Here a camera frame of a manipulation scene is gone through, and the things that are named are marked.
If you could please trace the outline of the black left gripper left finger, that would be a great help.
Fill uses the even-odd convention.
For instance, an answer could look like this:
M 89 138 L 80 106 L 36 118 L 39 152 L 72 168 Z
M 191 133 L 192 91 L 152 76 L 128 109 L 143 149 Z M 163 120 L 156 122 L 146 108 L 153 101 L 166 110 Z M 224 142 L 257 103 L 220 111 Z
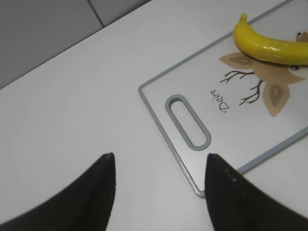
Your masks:
M 2 231 L 104 231 L 116 194 L 116 162 L 103 154 L 82 175 L 37 207 L 1 224 Z

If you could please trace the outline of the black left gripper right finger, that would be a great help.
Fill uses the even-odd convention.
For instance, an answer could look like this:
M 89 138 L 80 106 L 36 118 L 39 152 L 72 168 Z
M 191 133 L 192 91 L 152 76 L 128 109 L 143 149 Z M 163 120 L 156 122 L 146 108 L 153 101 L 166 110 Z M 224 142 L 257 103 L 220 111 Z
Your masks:
M 216 231 L 306 231 L 308 219 L 274 200 L 220 155 L 209 154 L 205 199 Z

